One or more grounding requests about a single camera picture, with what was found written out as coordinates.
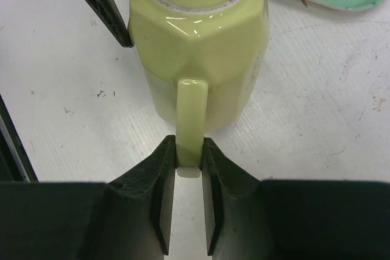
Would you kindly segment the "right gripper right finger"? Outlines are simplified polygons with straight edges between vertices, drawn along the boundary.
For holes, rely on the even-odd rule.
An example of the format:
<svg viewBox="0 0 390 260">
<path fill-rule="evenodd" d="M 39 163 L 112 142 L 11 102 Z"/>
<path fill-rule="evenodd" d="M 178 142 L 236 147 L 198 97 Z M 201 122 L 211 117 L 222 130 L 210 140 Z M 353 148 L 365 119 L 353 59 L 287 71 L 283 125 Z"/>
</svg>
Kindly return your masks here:
<svg viewBox="0 0 390 260">
<path fill-rule="evenodd" d="M 258 180 L 207 138 L 207 253 L 213 259 L 388 259 L 389 184 Z"/>
</svg>

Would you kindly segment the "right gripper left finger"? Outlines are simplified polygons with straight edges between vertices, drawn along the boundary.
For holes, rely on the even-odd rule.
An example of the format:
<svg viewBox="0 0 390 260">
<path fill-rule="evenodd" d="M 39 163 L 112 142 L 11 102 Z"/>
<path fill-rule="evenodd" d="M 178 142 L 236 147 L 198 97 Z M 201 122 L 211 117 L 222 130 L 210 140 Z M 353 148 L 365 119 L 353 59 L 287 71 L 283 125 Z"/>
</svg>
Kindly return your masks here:
<svg viewBox="0 0 390 260">
<path fill-rule="evenodd" d="M 1 183 L 2 259 L 163 259 L 175 137 L 109 183 Z"/>
</svg>

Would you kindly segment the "light green faceted mug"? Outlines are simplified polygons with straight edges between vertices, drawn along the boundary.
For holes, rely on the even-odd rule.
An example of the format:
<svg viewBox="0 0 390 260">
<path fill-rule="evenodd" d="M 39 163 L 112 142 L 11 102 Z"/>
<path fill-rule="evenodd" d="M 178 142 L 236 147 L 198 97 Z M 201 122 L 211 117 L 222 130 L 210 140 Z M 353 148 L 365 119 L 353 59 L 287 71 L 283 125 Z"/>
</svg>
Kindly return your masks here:
<svg viewBox="0 0 390 260">
<path fill-rule="evenodd" d="M 267 0 L 130 0 L 128 26 L 176 169 L 200 175 L 204 136 L 234 123 L 269 43 Z"/>
</svg>

